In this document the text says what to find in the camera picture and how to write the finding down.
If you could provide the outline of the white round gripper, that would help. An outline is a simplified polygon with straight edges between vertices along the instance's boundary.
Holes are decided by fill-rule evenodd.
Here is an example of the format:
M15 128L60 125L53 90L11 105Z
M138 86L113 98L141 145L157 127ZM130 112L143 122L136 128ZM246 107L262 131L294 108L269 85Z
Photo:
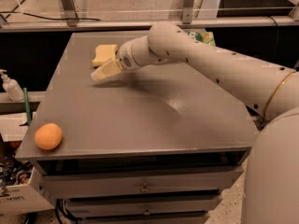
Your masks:
M132 41L127 41L122 44L118 50L118 59L121 62L121 66L125 70L136 70L139 65L134 59L132 53ZM113 77L121 72L121 67L117 59L108 59L100 67L98 67L94 72L91 73L91 78L94 81L105 79L108 77Z

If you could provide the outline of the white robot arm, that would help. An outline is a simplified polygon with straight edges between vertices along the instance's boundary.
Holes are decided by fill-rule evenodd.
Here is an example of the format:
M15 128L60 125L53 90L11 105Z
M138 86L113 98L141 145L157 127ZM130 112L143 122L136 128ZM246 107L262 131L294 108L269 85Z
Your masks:
M162 21L119 48L98 47L92 79L170 62L188 64L268 121L249 154L241 223L299 224L298 72L210 46Z

